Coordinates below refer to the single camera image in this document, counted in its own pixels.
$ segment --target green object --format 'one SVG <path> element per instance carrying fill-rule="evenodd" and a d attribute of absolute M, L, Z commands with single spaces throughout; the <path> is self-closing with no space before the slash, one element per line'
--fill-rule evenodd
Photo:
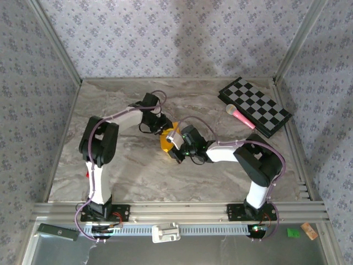
<path fill-rule="evenodd" d="M 296 239 L 300 237 L 299 230 L 297 229 L 287 228 L 287 234 L 288 237 L 294 237 Z"/>

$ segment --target cable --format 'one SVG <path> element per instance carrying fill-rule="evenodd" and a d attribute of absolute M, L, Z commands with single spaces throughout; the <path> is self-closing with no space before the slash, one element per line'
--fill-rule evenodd
<path fill-rule="evenodd" d="M 194 159 L 193 159 L 193 156 L 190 156 L 190 159 L 191 159 L 191 161 L 192 161 L 195 165 L 198 165 L 198 166 L 202 166 L 202 165 L 205 163 L 205 160 L 204 160 L 204 162 L 203 162 L 202 164 L 196 163 L 196 162 L 194 161 Z"/>
<path fill-rule="evenodd" d="M 275 228 L 272 230 L 272 232 L 271 232 L 267 237 L 262 238 L 260 241 L 262 241 L 262 240 L 264 240 L 264 239 L 268 239 L 269 237 L 273 236 L 273 235 L 276 233 L 276 231 L 277 231 L 277 229 L 278 229 L 278 226 L 279 226 L 279 224 L 280 224 L 280 218 L 279 218 L 279 214 L 278 214 L 278 209 L 277 209 L 276 205 L 270 201 L 270 198 L 271 198 L 270 195 L 271 195 L 271 193 L 272 193 L 272 190 L 273 190 L 274 186 L 276 186 L 276 182 L 277 182 L 280 178 L 282 178 L 283 175 L 284 175 L 285 172 L 286 172 L 286 161 L 285 161 L 284 157 L 283 157 L 276 149 L 274 149 L 272 146 L 269 146 L 269 145 L 266 145 L 266 144 L 264 144 L 264 143 L 262 143 L 262 142 L 257 142 L 257 141 L 242 140 L 242 141 L 235 141 L 235 142 L 219 142 L 218 144 L 219 144 L 220 146 L 243 145 L 243 144 L 259 145 L 259 146 L 262 146 L 262 147 L 264 147 L 264 148 L 270 150 L 271 152 L 273 152 L 273 153 L 279 158 L 279 160 L 281 161 L 281 163 L 282 163 L 282 170 L 281 170 L 280 174 L 279 174 L 276 178 L 274 178 L 274 179 L 271 181 L 271 183 L 270 183 L 270 188 L 269 188 L 268 193 L 267 193 L 267 195 L 266 195 L 266 202 L 269 203 L 269 204 L 271 204 L 271 205 L 274 207 L 274 209 L 275 209 L 275 211 L 276 211 L 276 217 L 277 217 L 277 223 L 276 223 Z"/>
<path fill-rule="evenodd" d="M 112 213 L 113 215 L 115 215 L 115 216 L 117 216 L 117 217 L 119 217 L 119 219 L 120 219 L 120 221 L 119 221 L 119 224 L 121 224 L 121 228 L 123 227 L 123 224 L 122 224 L 122 217 L 121 217 L 121 215 L 117 212 L 117 211 L 115 211 L 114 213 Z"/>
<path fill-rule="evenodd" d="M 269 224 L 269 226 L 268 227 L 271 227 L 271 218 L 270 218 L 270 216 L 267 214 L 267 213 L 264 213 L 264 215 L 263 216 L 267 216 L 267 218 L 269 219 L 269 221 L 270 221 L 270 224 Z"/>
<path fill-rule="evenodd" d="M 78 206 L 79 204 L 81 204 L 81 203 L 78 203 L 78 204 L 76 204 L 76 206 L 75 206 L 76 211 L 77 211 L 77 206 Z"/>
<path fill-rule="evenodd" d="M 128 109 L 128 110 L 124 110 L 122 112 L 119 112 L 119 113 L 116 113 L 110 117 L 107 117 L 107 118 L 104 118 L 102 120 L 100 120 L 92 129 L 92 132 L 90 133 L 89 135 L 89 138 L 88 138 L 88 157 L 89 157 L 89 160 L 90 162 L 92 163 L 92 167 L 91 167 L 91 170 L 92 170 L 92 195 L 90 196 L 90 198 L 76 211 L 75 213 L 75 218 L 74 218 L 74 222 L 75 222 L 75 225 L 77 227 L 77 229 L 82 233 L 82 235 L 84 237 L 86 237 L 87 239 L 89 240 L 92 240 L 92 241 L 96 241 L 95 238 L 93 237 L 90 237 L 89 235 L 87 235 L 83 229 L 80 227 L 78 221 L 77 221 L 77 217 L 78 217 L 78 214 L 82 211 L 82 209 L 87 206 L 91 201 L 92 201 L 92 198 L 94 197 L 94 193 L 95 193 L 95 181 L 94 181 L 94 160 L 93 160 L 93 156 L 92 156 L 92 140 L 93 140 L 93 136 L 94 136 L 94 133 L 95 131 L 97 130 L 98 127 L 101 126 L 102 123 L 108 121 L 108 120 L 112 120 L 112 119 L 116 119 L 120 116 L 123 116 L 125 115 L 126 113 L 128 112 L 132 112 L 134 110 L 141 110 L 141 109 L 155 109 L 155 108 L 158 108 L 158 107 L 162 107 L 165 102 L 167 101 L 167 94 L 164 92 L 164 91 L 161 91 L 161 90 L 155 90 L 153 91 L 151 94 L 154 94 L 154 93 L 162 93 L 164 95 L 164 100 L 163 102 L 161 102 L 161 104 L 159 105 L 156 105 L 156 106 L 153 106 L 153 107 L 135 107 L 135 108 L 131 108 L 131 109 Z"/>
<path fill-rule="evenodd" d="M 207 122 L 205 122 L 203 119 L 201 119 L 201 118 L 199 118 L 199 117 L 196 117 L 196 116 L 186 116 L 185 118 L 181 119 L 181 120 L 178 122 L 178 124 L 177 124 L 177 126 L 175 127 L 175 129 L 174 129 L 174 131 L 173 131 L 173 133 L 172 133 L 172 135 L 171 135 L 172 137 L 174 137 L 176 131 L 177 131 L 178 128 L 179 128 L 179 125 L 180 125 L 184 120 L 186 120 L 186 119 L 188 119 L 188 118 L 197 119 L 197 120 L 201 121 L 203 124 L 205 124 L 205 125 L 207 126 L 207 128 L 210 130 L 210 132 L 212 132 L 213 136 L 215 137 L 216 142 L 218 143 L 218 136 L 217 136 L 217 134 L 215 133 L 215 131 L 209 126 L 209 124 L 208 124 Z"/>
<path fill-rule="evenodd" d="M 151 131 L 143 131 L 143 130 L 141 130 L 141 124 L 142 124 L 142 123 L 140 123 L 140 124 L 138 125 L 138 129 L 139 129 L 140 132 L 142 132 L 143 134 L 152 134 L 152 133 L 153 133 L 153 132 L 151 132 Z"/>
<path fill-rule="evenodd" d="M 158 98 L 158 104 L 159 105 L 161 104 L 161 100 L 159 98 Z M 158 115 L 160 113 L 162 113 L 162 107 L 159 107 L 159 112 L 156 115 Z"/>

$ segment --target pink microphone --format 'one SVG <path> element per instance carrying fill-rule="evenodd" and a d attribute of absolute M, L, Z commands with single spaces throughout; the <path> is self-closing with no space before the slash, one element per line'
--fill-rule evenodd
<path fill-rule="evenodd" d="M 250 122 L 240 111 L 237 110 L 237 107 L 233 104 L 229 104 L 226 106 L 226 112 L 234 117 L 238 118 L 242 123 L 249 126 L 251 129 L 255 129 L 255 125 Z"/>

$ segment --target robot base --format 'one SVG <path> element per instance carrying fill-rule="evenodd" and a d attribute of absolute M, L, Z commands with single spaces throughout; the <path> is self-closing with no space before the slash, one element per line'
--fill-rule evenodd
<path fill-rule="evenodd" d="M 265 221 L 264 215 L 267 214 L 271 221 L 277 220 L 276 210 L 272 204 L 266 203 L 259 210 L 251 209 L 245 203 L 234 203 L 227 205 L 228 221 Z"/>
<path fill-rule="evenodd" d="M 128 222 L 130 215 L 130 205 L 112 204 L 111 197 L 104 205 L 91 202 L 82 209 L 81 222 Z"/>

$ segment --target small box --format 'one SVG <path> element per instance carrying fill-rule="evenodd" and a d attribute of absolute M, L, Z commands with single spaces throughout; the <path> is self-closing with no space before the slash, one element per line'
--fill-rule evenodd
<path fill-rule="evenodd" d="M 305 234 L 307 234 L 311 240 L 314 240 L 319 236 L 308 222 L 302 224 L 300 227 L 304 230 Z"/>

